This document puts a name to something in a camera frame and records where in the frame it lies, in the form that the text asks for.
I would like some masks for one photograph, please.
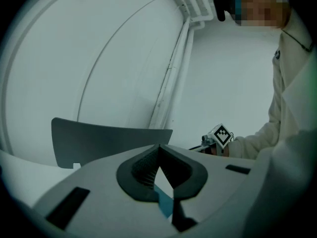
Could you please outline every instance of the white jacket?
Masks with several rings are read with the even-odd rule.
[[[295,10],[292,10],[290,20],[283,31],[273,58],[274,95],[268,110],[269,121],[255,135],[237,137],[230,142],[228,144],[230,157],[255,159],[262,149],[275,146],[279,141],[299,131],[297,122],[282,94],[311,54],[305,51],[301,44],[309,49],[312,39]]]

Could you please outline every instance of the gray plastic panel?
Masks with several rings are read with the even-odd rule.
[[[226,167],[235,165],[252,170],[255,163],[254,160],[202,154],[170,145],[167,147],[203,164],[208,170],[207,182],[199,194],[194,198],[181,201],[185,215],[198,222],[207,219],[221,208],[248,176]]]
[[[171,129],[134,129],[93,125],[60,118],[52,120],[52,139],[57,165],[73,168],[131,149],[168,144]]]
[[[65,231],[84,238],[163,238],[178,233],[158,203],[138,202],[119,186],[116,171],[146,146],[90,162],[50,189],[34,209],[48,216],[75,188],[90,191]]]

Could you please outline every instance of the sleeve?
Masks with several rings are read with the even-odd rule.
[[[229,157],[256,159],[259,152],[275,146],[279,139],[281,125],[281,72],[279,64],[273,66],[274,95],[268,110],[269,121],[255,133],[247,137],[236,137],[228,144]]]

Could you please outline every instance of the hand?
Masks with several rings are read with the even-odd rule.
[[[217,155],[217,149],[216,149],[216,144],[211,146],[211,154],[212,155]],[[223,150],[223,157],[229,157],[229,147],[226,146]]]

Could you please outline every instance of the black strip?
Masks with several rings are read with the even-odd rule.
[[[195,146],[195,147],[193,147],[193,148],[190,148],[189,150],[192,151],[192,150],[197,149],[197,148],[199,148],[199,147],[201,147],[201,145],[198,145],[198,146]]]
[[[67,197],[46,217],[46,220],[60,229],[65,229],[71,218],[75,215],[89,190],[84,188],[74,188]]]
[[[234,172],[238,172],[238,173],[242,173],[242,174],[248,174],[250,172],[251,169],[248,168],[243,168],[243,167],[239,167],[239,166],[235,166],[235,165],[228,165],[226,166],[226,169],[232,170]]]

